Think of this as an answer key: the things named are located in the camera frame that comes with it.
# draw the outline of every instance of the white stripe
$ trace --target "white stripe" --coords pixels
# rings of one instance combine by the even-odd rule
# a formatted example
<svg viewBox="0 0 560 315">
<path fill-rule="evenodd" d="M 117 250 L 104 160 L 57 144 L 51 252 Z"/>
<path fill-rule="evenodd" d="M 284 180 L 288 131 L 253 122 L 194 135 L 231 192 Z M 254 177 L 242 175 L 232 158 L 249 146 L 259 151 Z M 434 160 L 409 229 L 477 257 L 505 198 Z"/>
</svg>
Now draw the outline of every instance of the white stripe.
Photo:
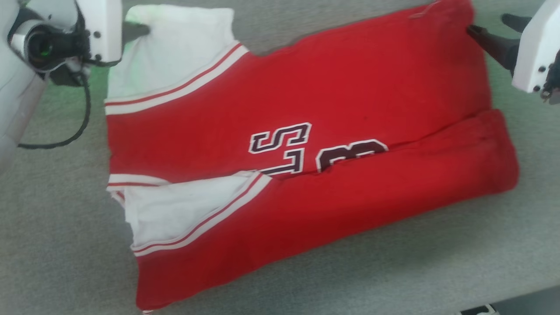
<svg viewBox="0 0 560 315">
<path fill-rule="evenodd" d="M 173 244 L 173 245 L 166 245 L 163 244 L 162 242 L 157 242 L 157 243 L 148 243 L 145 244 L 141 247 L 132 247 L 131 249 L 133 251 L 139 251 L 142 248 L 146 248 L 148 246 L 153 246 L 155 244 L 159 244 L 153 247 L 149 247 L 144 251 L 141 252 L 135 252 L 134 255 L 139 257 L 139 256 L 145 256 L 148 254 L 151 254 L 153 252 L 157 252 L 157 251 L 165 251 L 165 250 L 171 250 L 171 249 L 178 249 L 178 248 L 182 248 L 187 246 L 188 244 L 192 243 L 193 241 L 195 241 L 197 238 L 199 238 L 202 234 L 204 234 L 205 232 L 207 232 L 209 229 L 212 229 L 214 226 L 216 226 L 218 223 L 220 223 L 221 221 L 223 221 L 224 219 L 226 219 L 227 217 L 229 217 L 231 214 L 233 214 L 235 211 L 237 211 L 239 208 L 243 207 L 244 205 L 246 205 L 249 201 L 251 201 L 253 198 L 255 198 L 266 186 L 267 184 L 272 180 L 271 177 L 263 175 L 254 185 L 253 187 L 251 187 L 251 189 L 247 192 L 247 194 L 245 194 L 243 197 L 239 198 L 238 200 L 236 200 L 234 203 L 232 203 L 228 208 L 226 208 L 222 213 L 220 213 L 219 215 L 213 217 L 210 221 L 206 222 L 204 225 L 200 226 L 192 235 L 190 235 L 188 238 L 184 239 L 183 241 Z M 248 184 L 246 185 L 246 187 L 244 187 L 244 189 L 242 189 L 238 194 L 236 194 L 236 196 L 234 198 L 232 198 L 232 200 L 234 200 L 235 198 L 237 198 L 240 194 L 243 194 L 243 192 L 245 192 L 248 188 L 248 186 L 250 186 L 252 184 L 253 180 L 250 180 L 248 182 Z M 203 222 L 204 220 L 206 220 L 207 218 L 211 217 L 212 215 L 214 215 L 217 212 L 222 211 L 223 208 L 218 208 L 216 211 L 208 214 L 206 217 L 202 218 L 201 220 L 199 220 L 199 222 L 197 224 L 193 224 L 193 227 L 196 227 L 200 222 Z M 180 240 L 182 238 L 184 238 L 185 236 L 189 235 L 189 233 L 192 232 L 192 229 L 190 229 L 188 232 L 183 233 L 182 236 L 177 237 L 173 240 L 167 241 L 166 243 L 173 243 L 176 242 L 177 240 Z"/>
<path fill-rule="evenodd" d="M 117 191 L 111 191 L 111 197 L 124 208 L 124 199 L 117 194 Z"/>
<path fill-rule="evenodd" d="M 155 185 L 155 184 L 148 184 L 148 185 L 149 186 L 164 186 L 164 185 Z M 146 186 L 146 185 L 134 185 L 134 184 L 132 184 L 132 185 L 126 185 L 126 186 L 124 186 L 124 185 L 123 186 L 121 186 L 121 185 L 119 185 L 119 186 L 107 186 L 107 191 L 108 192 L 119 192 L 119 191 L 124 192 L 124 189 L 127 188 L 127 187 L 130 187 L 130 186 Z"/>
<path fill-rule="evenodd" d="M 106 115 L 121 115 L 121 114 L 136 113 L 136 112 L 140 112 L 142 110 L 146 110 L 146 109 L 149 109 L 149 108 L 167 103 L 169 101 L 181 98 L 185 95 L 188 95 L 188 94 L 198 90 L 199 88 L 201 88 L 205 84 L 209 83 L 210 81 L 214 80 L 216 77 L 218 77 L 222 73 L 224 73 L 228 68 L 230 68 L 235 62 L 237 62 L 247 52 L 249 52 L 249 50 L 246 47 L 244 47 L 244 46 L 238 47 L 231 55 L 229 55 L 227 57 L 226 60 L 224 60 L 214 70 L 208 72 L 204 76 L 200 77 L 199 79 L 197 79 L 196 81 L 192 82 L 191 84 L 189 84 L 188 86 L 184 87 L 183 89 L 181 89 L 179 91 L 176 91 L 176 92 L 171 93 L 171 94 L 163 95 L 159 98 L 155 98 L 155 99 L 151 99 L 151 100 L 147 100 L 147 101 L 143 101 L 143 102 L 139 102 L 139 103 L 134 103 L 134 104 L 108 105 L 108 106 L 105 107 L 105 114 Z M 178 86 L 181 86 L 181 85 L 187 83 L 188 81 L 192 80 L 192 78 L 197 76 L 197 75 L 198 75 L 198 73 L 196 75 L 192 76 L 191 78 L 185 80 L 182 84 L 180 84 Z M 115 102 L 115 100 L 107 100 L 106 101 L 106 103 L 111 103 L 111 102 Z"/>
<path fill-rule="evenodd" d="M 171 184 L 165 179 L 146 176 L 146 175 L 111 174 L 109 176 L 109 184 L 119 184 L 119 183 L 138 183 L 138 184 L 149 184 L 155 186 L 163 186 L 163 185 Z"/>
<path fill-rule="evenodd" d="M 227 202 L 225 202 L 221 207 L 216 207 L 216 209 L 214 209 L 213 211 L 207 213 L 205 216 L 203 216 L 201 219 L 199 219 L 198 221 L 196 221 L 194 224 L 191 224 L 189 227 L 187 227 L 187 229 L 185 231 L 183 231 L 183 233 L 181 233 L 181 235 L 179 235 L 178 237 L 172 238 L 170 240 L 156 240 L 153 242 L 149 242 L 149 243 L 145 243 L 142 244 L 140 246 L 131 246 L 133 251 L 141 251 L 142 249 L 152 246 L 152 245 L 167 245 L 167 244 L 171 244 L 171 243 L 175 243 L 178 240 L 184 238 L 185 236 L 189 235 L 189 233 L 191 233 L 194 228 L 197 227 L 197 225 L 199 225 L 201 222 L 204 222 L 206 219 L 208 219 L 209 217 L 213 216 L 215 213 L 220 212 L 225 206 L 229 205 L 231 203 L 231 201 L 235 200 L 236 198 L 238 198 L 239 196 L 241 196 L 243 193 L 245 193 L 247 191 L 247 189 L 251 186 L 251 184 L 253 184 L 256 180 L 256 178 L 259 176 L 258 172 L 254 172 L 251 173 L 250 177 L 247 178 L 247 180 L 245 181 L 245 183 L 243 184 L 243 186 L 233 194 L 232 197 L 230 197 Z"/>
<path fill-rule="evenodd" d="M 124 97 L 121 97 L 121 98 L 111 98 L 111 99 L 107 98 L 107 99 L 105 99 L 105 103 L 119 103 L 119 102 L 135 101 L 135 100 L 147 98 L 147 97 L 150 97 L 150 96 L 153 96 L 153 95 L 157 95 L 157 94 L 160 94 L 160 93 L 165 93 L 169 90 L 176 89 L 176 88 L 184 85 L 185 83 L 189 82 L 193 78 L 197 77 L 202 72 L 212 68 L 216 63 L 218 63 L 223 57 L 225 57 L 225 55 L 227 55 L 238 44 L 239 44 L 239 41 L 237 41 L 237 40 L 233 41 L 231 44 L 226 46 L 222 50 L 222 52 L 216 58 L 214 58 L 211 62 L 209 62 L 208 64 L 205 64 L 203 67 L 201 67 L 197 71 L 195 71 L 193 73 L 190 73 L 190 75 L 187 78 L 181 80 L 180 82 L 178 82 L 174 85 L 162 87 L 160 89 L 149 91 L 149 92 L 146 92 L 146 93 L 143 93 L 143 94 L 135 94 L 135 95 L 131 95 L 131 96 L 124 96 Z"/>
</svg>

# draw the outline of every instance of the table surface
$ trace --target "table surface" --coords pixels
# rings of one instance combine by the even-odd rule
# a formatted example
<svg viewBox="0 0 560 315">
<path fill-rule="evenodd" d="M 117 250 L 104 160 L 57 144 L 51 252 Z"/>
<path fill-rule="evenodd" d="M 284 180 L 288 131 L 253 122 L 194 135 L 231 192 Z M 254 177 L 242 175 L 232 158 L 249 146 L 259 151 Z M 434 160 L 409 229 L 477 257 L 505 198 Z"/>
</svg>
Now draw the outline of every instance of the table surface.
<svg viewBox="0 0 560 315">
<path fill-rule="evenodd" d="M 125 7 L 158 0 L 125 1 Z M 162 1 L 236 10 L 234 32 L 266 53 L 305 34 L 425 4 L 420 0 Z M 531 16 L 541 0 L 476 0 L 477 23 Z M 560 107 L 511 87 L 488 60 L 495 107 L 521 164 L 512 192 L 460 203 L 340 240 L 174 304 L 161 314 L 449 314 L 560 284 Z M 53 151 L 19 151 L 0 178 L 2 313 L 137 314 L 132 235 L 105 193 L 106 70 L 91 79 L 83 137 Z M 52 142 L 83 118 L 83 91 L 49 87 L 25 136 Z"/>
</svg>

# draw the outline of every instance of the camera lens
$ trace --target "camera lens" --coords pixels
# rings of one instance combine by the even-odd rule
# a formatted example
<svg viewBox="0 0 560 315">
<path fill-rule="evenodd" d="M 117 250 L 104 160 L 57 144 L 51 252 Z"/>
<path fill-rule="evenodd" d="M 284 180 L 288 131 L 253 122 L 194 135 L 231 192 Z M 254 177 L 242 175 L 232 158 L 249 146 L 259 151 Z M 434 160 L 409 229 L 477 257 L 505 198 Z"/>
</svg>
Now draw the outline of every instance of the camera lens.
<svg viewBox="0 0 560 315">
<path fill-rule="evenodd" d="M 43 39 L 38 43 L 38 52 L 43 57 L 48 57 L 53 52 L 53 43 L 49 39 Z"/>
</svg>

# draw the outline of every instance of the red stripe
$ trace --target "red stripe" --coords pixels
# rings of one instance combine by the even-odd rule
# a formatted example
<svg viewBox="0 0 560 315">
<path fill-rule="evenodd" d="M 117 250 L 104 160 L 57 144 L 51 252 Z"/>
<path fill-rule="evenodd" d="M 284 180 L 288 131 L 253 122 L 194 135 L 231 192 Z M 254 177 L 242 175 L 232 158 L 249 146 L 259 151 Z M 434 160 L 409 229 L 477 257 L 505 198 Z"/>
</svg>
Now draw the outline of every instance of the red stripe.
<svg viewBox="0 0 560 315">
<path fill-rule="evenodd" d="M 143 99 L 132 100 L 132 101 L 109 102 L 109 103 L 106 103 L 105 105 L 106 105 L 106 106 L 115 106 L 115 105 L 129 105 L 129 104 L 141 103 L 141 102 L 143 102 L 143 101 L 153 100 L 153 99 L 155 99 L 155 98 L 159 98 L 159 97 L 162 97 L 162 96 L 165 96 L 165 95 L 169 95 L 169 94 L 171 94 L 171 93 L 175 93 L 175 92 L 177 92 L 177 91 L 179 91 L 179 90 L 182 90 L 182 89 L 184 89 L 185 87 L 191 85 L 194 81 L 196 81 L 196 80 L 200 79 L 201 77 L 207 75 L 210 71 L 216 69 L 219 65 L 221 65 L 221 64 L 227 59 L 227 57 L 229 57 L 232 53 L 234 53 L 234 51 L 236 51 L 237 48 L 239 48 L 239 47 L 241 47 L 241 43 L 238 43 L 237 45 L 235 45 L 235 47 L 233 47 L 225 56 L 223 56 L 223 58 L 220 59 L 220 61 L 218 61 L 214 66 L 212 66 L 211 68 L 209 68 L 209 69 L 203 71 L 203 72 L 200 73 L 199 75 L 195 76 L 194 78 L 192 78 L 191 80 L 189 80 L 187 83 L 185 83 L 185 84 L 183 84 L 183 85 L 181 85 L 181 86 L 179 86 L 179 87 L 176 87 L 176 88 L 174 88 L 174 89 L 172 89 L 172 90 L 170 90 L 170 91 L 162 92 L 162 93 L 159 93 L 159 94 L 156 94 L 156 95 L 152 95 L 152 96 L 147 96 L 147 97 L 145 97 L 145 98 L 143 98 Z"/>
<path fill-rule="evenodd" d="M 146 186 L 146 187 L 158 187 L 160 185 L 156 184 L 146 184 L 146 183 L 109 183 L 107 186 Z"/>
<path fill-rule="evenodd" d="M 251 185 L 249 185 L 249 187 L 247 187 L 247 189 L 240 194 L 237 198 L 235 198 L 233 201 L 231 201 L 230 203 L 227 204 L 227 206 L 225 206 L 222 210 L 220 210 L 219 212 L 213 214 L 211 217 L 207 218 L 206 220 L 202 221 L 200 224 L 198 224 L 189 234 L 187 234 L 185 237 L 181 238 L 180 240 L 177 240 L 173 243 L 168 243 L 168 244 L 152 244 L 146 248 L 142 248 L 139 249 L 137 251 L 134 251 L 134 253 L 140 253 L 143 252 L 149 248 L 152 248 L 154 246 L 170 246 L 170 245 L 175 245 L 178 243 L 181 243 L 182 241 L 186 240 L 187 238 L 189 238 L 189 236 L 193 235 L 194 232 L 196 232 L 201 226 L 203 226 L 204 224 L 206 224 L 207 222 L 209 222 L 210 220 L 212 220 L 213 218 L 215 218 L 217 215 L 219 215 L 220 213 L 226 211 L 234 202 L 236 202 L 237 200 L 239 200 L 241 197 L 245 196 L 250 190 L 251 188 L 259 181 L 259 179 L 263 176 L 262 173 L 259 173 L 259 175 L 255 178 L 255 180 L 251 183 Z"/>
</svg>

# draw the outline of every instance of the red jersey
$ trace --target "red jersey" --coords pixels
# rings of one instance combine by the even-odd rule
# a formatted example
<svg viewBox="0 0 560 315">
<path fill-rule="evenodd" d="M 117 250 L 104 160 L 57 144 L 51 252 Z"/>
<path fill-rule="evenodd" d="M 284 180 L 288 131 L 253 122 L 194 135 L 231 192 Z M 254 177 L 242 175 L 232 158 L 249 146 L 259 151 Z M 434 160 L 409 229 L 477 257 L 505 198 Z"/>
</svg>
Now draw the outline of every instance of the red jersey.
<svg viewBox="0 0 560 315">
<path fill-rule="evenodd" d="M 166 8 L 198 23 L 184 22 L 181 35 L 164 32 L 163 17 L 146 19 L 152 35 L 111 70 L 106 101 L 109 191 L 133 228 L 140 308 L 515 185 L 483 53 L 465 33 L 467 0 L 325 31 L 264 57 L 233 39 L 231 11 Z M 146 18 L 143 10 L 129 16 Z M 198 29 L 219 35 L 200 40 Z M 188 40 L 200 41 L 184 50 L 190 58 L 166 49 Z M 174 83 L 146 84 L 138 65 Z"/>
</svg>

